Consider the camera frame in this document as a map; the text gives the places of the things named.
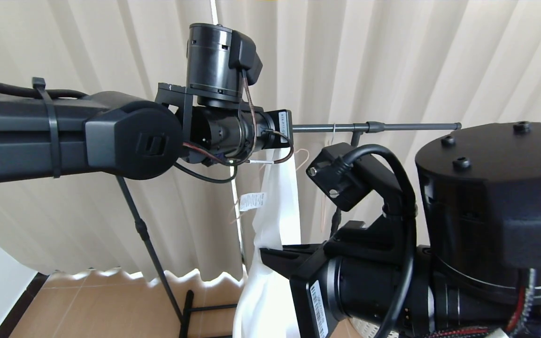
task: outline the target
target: tiled floor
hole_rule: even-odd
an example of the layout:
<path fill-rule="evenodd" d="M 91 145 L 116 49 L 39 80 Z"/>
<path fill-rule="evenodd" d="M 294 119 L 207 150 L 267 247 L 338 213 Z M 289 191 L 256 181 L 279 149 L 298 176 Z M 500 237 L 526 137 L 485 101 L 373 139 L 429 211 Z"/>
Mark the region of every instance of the tiled floor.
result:
<path fill-rule="evenodd" d="M 185 293 L 195 293 L 193 306 L 237 302 L 242 286 L 220 277 L 204 284 L 195 272 L 169 277 L 179 306 Z M 230 334 L 233 309 L 194 313 L 190 338 Z M 54 274 L 32 302 L 12 333 L 13 338 L 119 338 L 177 337 L 178 319 L 160 283 L 131 278 L 123 271 L 90 271 L 72 277 Z M 331 338 L 360 338 L 348 321 L 342 321 Z"/>

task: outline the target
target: black pole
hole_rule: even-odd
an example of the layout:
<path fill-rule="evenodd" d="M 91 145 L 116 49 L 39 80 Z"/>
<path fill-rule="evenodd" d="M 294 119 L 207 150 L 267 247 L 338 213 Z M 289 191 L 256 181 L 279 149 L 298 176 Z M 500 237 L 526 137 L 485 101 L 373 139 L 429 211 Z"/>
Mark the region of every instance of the black pole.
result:
<path fill-rule="evenodd" d="M 144 244 L 146 244 L 147 253 L 150 254 L 150 258 L 152 259 L 152 263 L 154 263 L 154 267 L 156 268 L 156 271 L 160 278 L 160 282 L 164 286 L 166 294 L 168 295 L 168 299 L 170 299 L 170 302 L 172 303 L 174 312 L 177 313 L 179 323 L 182 324 L 183 315 L 181 313 L 181 309 L 178 307 L 177 300 L 176 298 L 174 298 L 174 294 L 172 294 L 172 290 L 170 288 L 170 285 L 168 284 L 166 275 L 164 274 L 164 269 L 162 269 L 162 265 L 160 264 L 160 260 L 158 259 L 157 254 L 156 254 L 156 250 L 154 249 L 152 241 L 150 240 L 150 235 L 147 232 L 146 222 L 141 219 L 141 216 L 139 216 L 139 212 L 137 211 L 137 206 L 135 205 L 135 202 L 133 201 L 133 197 L 131 196 L 131 191 L 129 191 L 129 187 L 126 185 L 126 181 L 124 180 L 124 177 L 116 176 L 116 180 L 118 180 L 118 185 L 120 186 L 120 190 L 122 190 L 124 199 L 126 200 L 126 203 L 129 205 L 131 214 L 133 214 L 133 219 L 135 220 L 135 228 L 137 229 L 137 233 L 139 233 Z"/>
<path fill-rule="evenodd" d="M 320 132 L 361 132 L 377 133 L 382 131 L 455 131 L 462 126 L 460 123 L 397 123 L 365 122 L 350 124 L 295 124 L 294 133 Z"/>
<path fill-rule="evenodd" d="M 352 133 L 352 140 L 350 141 L 350 145 L 352 147 L 358 147 L 358 143 L 360 141 L 360 136 L 362 135 L 362 132 L 353 132 Z M 333 217 L 331 217 L 331 234 L 329 237 L 333 237 L 335 233 L 337 232 L 337 227 L 340 226 L 341 223 L 341 210 L 340 208 L 335 209 L 335 213 L 333 214 Z"/>

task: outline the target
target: black baseboard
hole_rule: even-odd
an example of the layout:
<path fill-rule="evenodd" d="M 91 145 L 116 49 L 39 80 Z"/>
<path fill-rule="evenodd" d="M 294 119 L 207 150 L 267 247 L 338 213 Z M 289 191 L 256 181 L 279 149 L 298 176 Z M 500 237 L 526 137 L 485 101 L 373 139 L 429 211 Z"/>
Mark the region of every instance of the black baseboard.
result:
<path fill-rule="evenodd" d="M 28 306 L 31 305 L 32 300 L 35 298 L 45 281 L 47 280 L 46 275 L 40 274 L 37 272 L 35 277 L 26 287 L 26 290 L 22 293 L 17 302 L 15 302 L 13 308 L 9 311 L 8 315 L 0 325 L 0 338 L 7 338 L 14 331 L 15 326 L 18 325 L 18 322 L 24 315 L 24 312 L 28 309 Z"/>

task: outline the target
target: barcode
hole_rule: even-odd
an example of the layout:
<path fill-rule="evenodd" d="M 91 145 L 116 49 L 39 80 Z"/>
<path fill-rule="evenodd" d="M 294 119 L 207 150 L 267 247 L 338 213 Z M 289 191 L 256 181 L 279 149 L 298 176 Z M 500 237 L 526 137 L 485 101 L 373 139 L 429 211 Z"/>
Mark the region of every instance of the barcode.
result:
<path fill-rule="evenodd" d="M 287 111 L 279 111 L 279 132 L 289 137 L 289 135 L 287 134 L 287 124 Z M 287 143 L 287 139 L 281 137 L 281 143 Z"/>
<path fill-rule="evenodd" d="M 316 317 L 316 327 L 318 328 L 318 336 L 325 338 L 329 334 L 327 327 L 327 318 L 325 317 L 325 306 L 323 304 L 323 295 L 320 293 L 318 281 L 310 287 L 310 297 L 314 308 L 314 317 Z"/>

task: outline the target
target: curtain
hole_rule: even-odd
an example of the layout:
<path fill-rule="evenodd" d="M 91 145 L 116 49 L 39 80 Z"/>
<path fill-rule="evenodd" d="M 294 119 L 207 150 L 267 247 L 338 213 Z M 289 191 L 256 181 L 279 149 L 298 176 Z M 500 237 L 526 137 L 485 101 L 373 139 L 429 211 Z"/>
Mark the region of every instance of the curtain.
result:
<path fill-rule="evenodd" d="M 264 68 L 253 103 L 290 109 L 294 123 L 541 121 L 541 1 L 218 0 L 216 9 L 220 24 L 257 45 Z M 209 1 L 0 2 L 0 81 L 41 76 L 51 87 L 150 99 L 158 82 L 185 83 L 188 26 L 211 22 L 211 13 Z M 384 132 L 361 144 L 390 148 L 417 187 L 416 152 L 445 133 Z M 350 135 L 298 134 L 295 144 L 311 161 L 331 139 Z M 299 152 L 296 165 L 304 160 Z M 243 165 L 238 194 L 260 191 L 261 177 L 257 165 Z M 153 276 L 114 182 L 92 174 L 0 184 L 0 246 L 45 272 L 120 265 Z M 171 169 L 129 187 L 165 268 L 241 276 L 237 230 L 224 220 L 228 184 Z M 326 239 L 335 207 L 303 169 L 298 191 L 303 242 Z M 381 205 L 373 193 L 343 222 L 371 223 Z M 422 209 L 418 241 L 427 243 Z M 248 264 L 253 214 L 241 218 Z"/>
<path fill-rule="evenodd" d="M 153 100 L 159 82 L 185 85 L 193 22 L 212 22 L 209 0 L 0 1 L 0 81 L 44 77 L 49 88 Z M 190 168 L 229 176 L 227 167 Z M 230 184 L 177 169 L 127 184 L 164 268 L 241 278 Z M 0 184 L 0 246 L 45 274 L 122 267 L 156 276 L 116 179 L 103 173 Z"/>

